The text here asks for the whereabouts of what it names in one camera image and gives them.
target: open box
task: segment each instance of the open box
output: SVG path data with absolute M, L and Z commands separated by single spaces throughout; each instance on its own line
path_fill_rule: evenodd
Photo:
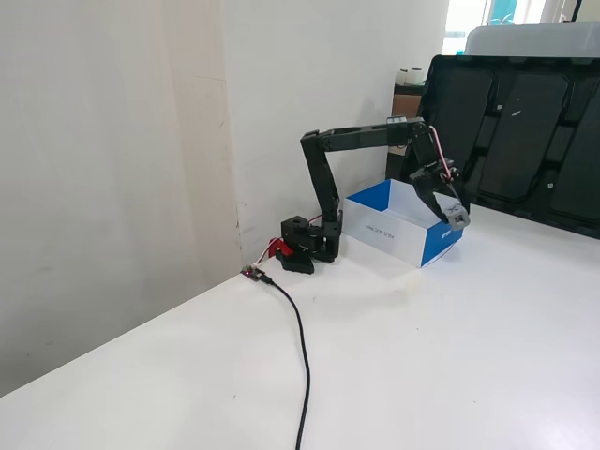
M 436 194 L 443 209 L 456 204 Z M 412 185 L 386 180 L 344 200 L 343 231 L 370 246 L 422 267 L 462 237 L 441 222 Z

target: red component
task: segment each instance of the red component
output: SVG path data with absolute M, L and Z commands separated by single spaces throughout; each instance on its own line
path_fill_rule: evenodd
M 289 248 L 285 242 L 283 242 L 283 239 L 278 239 L 273 241 L 271 247 L 269 247 L 269 258 L 274 257 L 278 250 L 281 251 L 281 253 L 285 256 L 290 256 L 293 254 L 293 250 Z

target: white container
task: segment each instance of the white container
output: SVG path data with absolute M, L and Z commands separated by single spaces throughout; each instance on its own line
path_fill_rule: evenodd
M 457 199 L 436 194 L 442 210 Z M 344 200 L 343 231 L 370 246 L 422 267 L 462 237 L 441 222 L 417 197 L 414 187 L 397 180 Z
M 406 76 L 409 71 L 406 68 L 401 68 L 398 72 L 396 72 L 396 84 L 398 86 L 403 86 L 406 83 Z
M 417 84 L 423 84 L 424 81 L 425 81 L 425 72 L 423 71 L 423 69 L 416 67 L 416 68 L 412 68 L 409 70 L 409 73 L 406 75 L 405 84 L 417 85 Z

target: wire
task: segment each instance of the wire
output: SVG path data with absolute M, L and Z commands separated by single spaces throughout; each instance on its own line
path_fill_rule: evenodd
M 272 286 L 279 290 L 285 298 L 290 301 L 292 305 L 293 312 L 296 313 L 296 319 L 298 320 L 298 328 L 300 329 L 300 345 L 302 346 L 302 357 L 304 358 L 304 367 L 307 372 L 307 387 L 304 393 L 304 404 L 302 405 L 302 415 L 300 416 L 300 425 L 298 426 L 298 434 L 296 436 L 296 446 L 295 450 L 300 450 L 300 444 L 302 443 L 302 434 L 304 432 L 304 423 L 307 419 L 307 411 L 308 411 L 308 396 L 310 395 L 310 365 L 308 364 L 308 353 L 307 353 L 307 344 L 304 341 L 304 326 L 302 325 L 302 319 L 300 318 L 300 312 L 298 311 L 298 307 L 293 302 L 290 295 L 283 290 L 275 281 L 273 281 Z
M 440 159 L 442 160 L 443 168 L 446 171 L 446 176 L 448 180 L 452 179 L 452 174 L 450 173 L 450 169 L 448 169 L 448 164 L 446 163 L 446 158 L 443 157 L 442 145 L 440 144 L 440 137 L 438 136 L 438 130 L 435 129 L 432 125 L 429 126 L 431 131 L 433 131 L 433 137 L 435 138 L 435 143 L 438 147 L 438 152 L 440 153 Z
M 275 243 L 276 243 L 278 240 L 279 240 L 279 238 L 278 238 L 278 237 L 274 237 L 273 239 L 271 239 L 271 240 L 269 241 L 269 245 L 268 245 L 268 246 L 266 246 L 266 249 L 265 249 L 265 250 L 264 250 L 264 252 L 262 253 L 262 255 L 261 255 L 261 258 L 259 258 L 258 260 L 256 260 L 256 262 L 255 262 L 254 264 L 252 264 L 252 265 L 254 265 L 254 266 L 257 266 L 258 264 L 260 264 L 260 263 L 261 263 L 261 261 L 262 261 L 262 260 L 263 260 L 263 258 L 264 258 L 264 255 L 266 255 L 266 252 L 267 252 L 267 251 L 269 251 L 269 248 L 271 248 L 271 246 L 272 246 L 273 244 L 275 244 Z
M 296 314 L 296 319 L 298 321 L 298 329 L 300 331 L 300 345 L 302 346 L 302 357 L 304 358 L 304 367 L 307 373 L 307 387 L 304 393 L 304 403 L 302 405 L 302 414 L 300 415 L 300 425 L 298 426 L 298 434 L 296 436 L 296 446 L 295 450 L 300 450 L 300 444 L 302 443 L 302 434 L 304 433 L 304 423 L 307 419 L 307 411 L 308 411 L 308 397 L 310 396 L 310 364 L 308 363 L 308 353 L 307 353 L 307 344 L 304 340 L 304 326 L 302 324 L 302 318 L 300 317 L 300 311 L 298 311 L 298 307 L 293 302 L 290 295 L 285 292 L 285 290 L 279 286 L 272 278 L 268 277 L 263 271 L 259 269 L 254 269 L 254 273 L 249 275 L 246 273 L 245 275 L 255 281 L 262 281 L 264 284 L 268 284 L 269 286 L 273 286 L 275 289 L 280 291 L 285 298 L 288 299 L 290 305 L 292 305 L 293 312 Z

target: red wire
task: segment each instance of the red wire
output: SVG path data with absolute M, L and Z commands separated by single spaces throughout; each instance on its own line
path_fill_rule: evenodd
M 446 164 L 446 158 L 443 157 L 442 145 L 440 144 L 440 137 L 438 136 L 438 131 L 432 126 L 429 127 L 431 128 L 431 131 L 433 131 L 433 137 L 435 138 L 435 143 L 437 144 L 438 152 L 440 153 L 440 158 L 442 159 L 443 167 L 446 170 L 446 176 L 448 177 L 448 180 L 451 180 L 452 175 L 450 174 L 450 169 L 448 169 L 448 164 Z

